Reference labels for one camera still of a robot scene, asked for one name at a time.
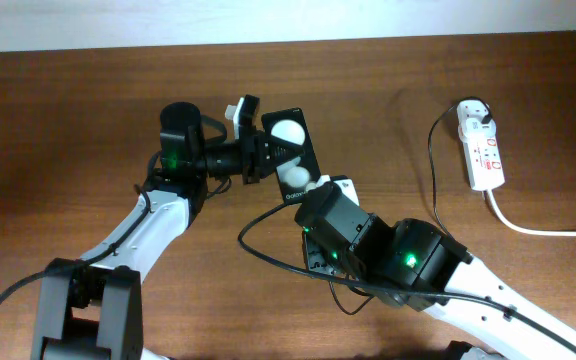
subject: white power cord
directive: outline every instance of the white power cord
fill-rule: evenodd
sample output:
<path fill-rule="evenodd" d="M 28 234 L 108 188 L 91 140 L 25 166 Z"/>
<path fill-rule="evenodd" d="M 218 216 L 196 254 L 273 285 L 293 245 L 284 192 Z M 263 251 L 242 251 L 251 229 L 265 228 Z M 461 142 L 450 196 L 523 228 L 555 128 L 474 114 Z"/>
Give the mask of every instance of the white power cord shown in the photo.
<path fill-rule="evenodd" d="M 501 213 L 501 210 L 499 210 L 499 206 L 497 206 L 497 202 L 495 201 L 495 196 L 492 194 L 492 189 L 486 190 L 486 195 L 488 196 L 488 202 L 490 203 L 490 206 L 492 206 L 492 209 L 495 211 L 495 214 L 497 215 L 499 220 L 501 220 L 501 222 L 504 223 L 504 225 L 508 226 L 509 228 L 511 228 L 515 231 L 518 231 L 518 232 L 524 233 L 524 234 L 528 234 L 528 235 L 574 236 L 574 237 L 576 237 L 576 231 L 531 230 L 531 229 L 526 229 L 526 228 L 522 228 L 520 226 L 517 226 L 517 225 L 511 223 L 510 221 L 508 221 L 508 219 L 506 219 L 504 214 Z"/>

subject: wood grain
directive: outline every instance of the wood grain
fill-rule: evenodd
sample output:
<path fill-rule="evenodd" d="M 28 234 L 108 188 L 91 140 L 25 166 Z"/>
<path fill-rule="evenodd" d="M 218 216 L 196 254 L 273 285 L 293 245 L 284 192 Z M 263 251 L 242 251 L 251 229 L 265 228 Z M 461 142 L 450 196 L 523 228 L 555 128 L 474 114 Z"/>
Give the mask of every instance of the wood grain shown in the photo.
<path fill-rule="evenodd" d="M 189 101 L 221 118 L 250 93 L 260 114 L 304 110 L 322 171 L 355 181 L 362 207 L 432 221 L 426 139 L 452 101 L 493 107 L 511 221 L 576 229 L 576 32 L 0 54 L 0 292 L 54 257 L 75 258 L 132 209 L 159 147 L 158 114 Z M 576 329 L 576 239 L 505 228 L 464 173 L 456 118 L 435 133 L 439 208 L 508 284 Z M 178 358 L 352 358 L 478 341 L 411 309 L 354 317 L 327 284 L 271 268 L 236 235 L 280 201 L 274 179 L 210 200 L 144 283 L 147 347 Z M 301 262 L 294 210 L 250 242 Z M 0 309 L 0 359 L 26 359 L 38 284 Z M 344 291 L 344 304 L 358 303 Z"/>

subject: white backdrop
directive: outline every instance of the white backdrop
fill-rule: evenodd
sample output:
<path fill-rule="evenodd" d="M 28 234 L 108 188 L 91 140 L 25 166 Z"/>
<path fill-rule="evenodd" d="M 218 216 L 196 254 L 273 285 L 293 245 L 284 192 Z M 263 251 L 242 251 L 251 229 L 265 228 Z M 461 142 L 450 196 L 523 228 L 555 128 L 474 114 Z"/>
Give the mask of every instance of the white backdrop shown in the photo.
<path fill-rule="evenodd" d="M 576 0 L 0 0 L 0 51 L 576 30 Z"/>

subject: power strip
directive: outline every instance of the power strip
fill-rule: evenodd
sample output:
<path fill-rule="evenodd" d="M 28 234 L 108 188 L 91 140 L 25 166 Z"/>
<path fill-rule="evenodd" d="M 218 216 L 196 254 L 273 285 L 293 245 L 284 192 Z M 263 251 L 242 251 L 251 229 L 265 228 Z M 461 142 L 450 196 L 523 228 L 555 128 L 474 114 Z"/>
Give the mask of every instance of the power strip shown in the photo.
<path fill-rule="evenodd" d="M 484 124 L 486 106 L 477 100 L 466 100 L 457 106 L 459 138 L 464 143 L 470 187 L 476 191 L 492 190 L 505 182 L 494 120 Z"/>

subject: wooden table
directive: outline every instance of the wooden table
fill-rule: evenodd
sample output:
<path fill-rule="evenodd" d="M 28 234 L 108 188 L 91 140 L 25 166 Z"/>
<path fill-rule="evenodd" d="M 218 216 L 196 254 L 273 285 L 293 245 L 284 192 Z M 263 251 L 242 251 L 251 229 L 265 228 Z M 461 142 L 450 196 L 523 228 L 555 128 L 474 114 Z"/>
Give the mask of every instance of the wooden table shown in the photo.
<path fill-rule="evenodd" d="M 76 258 L 133 208 L 159 148 L 160 110 L 189 101 L 222 118 L 246 93 L 260 114 L 303 109 L 324 173 L 351 177 L 389 223 L 432 221 L 426 140 L 453 101 L 484 98 L 498 123 L 516 223 L 576 229 L 576 33 L 0 54 L 0 292 L 55 257 Z M 576 329 L 576 238 L 524 236 L 470 190 L 456 116 L 435 133 L 442 220 L 499 277 Z M 210 200 L 143 287 L 145 342 L 178 358 L 352 358 L 479 342 L 409 308 L 343 315 L 328 285 L 239 248 L 280 202 L 269 178 Z M 250 242 L 301 264 L 287 210 Z M 39 284 L 0 309 L 0 359 L 27 359 Z M 352 307 L 360 299 L 340 289 Z"/>

